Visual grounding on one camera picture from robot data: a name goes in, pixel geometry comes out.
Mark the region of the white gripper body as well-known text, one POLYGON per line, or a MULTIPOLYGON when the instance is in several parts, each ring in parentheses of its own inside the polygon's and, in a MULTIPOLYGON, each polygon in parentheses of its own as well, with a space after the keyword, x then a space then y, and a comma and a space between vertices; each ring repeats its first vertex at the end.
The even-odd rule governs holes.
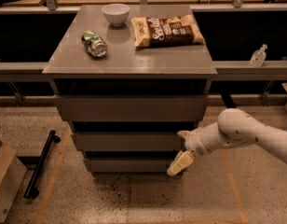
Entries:
POLYGON ((204 156, 210 153, 210 151, 204 146, 201 141, 200 128, 197 128, 193 131, 184 132, 184 146, 195 156, 204 156))

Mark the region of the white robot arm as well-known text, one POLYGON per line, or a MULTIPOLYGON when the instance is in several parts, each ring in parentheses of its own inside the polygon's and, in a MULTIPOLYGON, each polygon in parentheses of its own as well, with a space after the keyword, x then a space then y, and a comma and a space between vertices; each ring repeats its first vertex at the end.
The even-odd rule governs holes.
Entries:
POLYGON ((258 145, 287 164, 287 131, 265 125, 237 108, 222 111, 211 125, 177 134, 184 139, 185 151, 180 150, 169 166, 167 174, 170 176, 191 165, 197 155, 242 147, 247 142, 258 145))

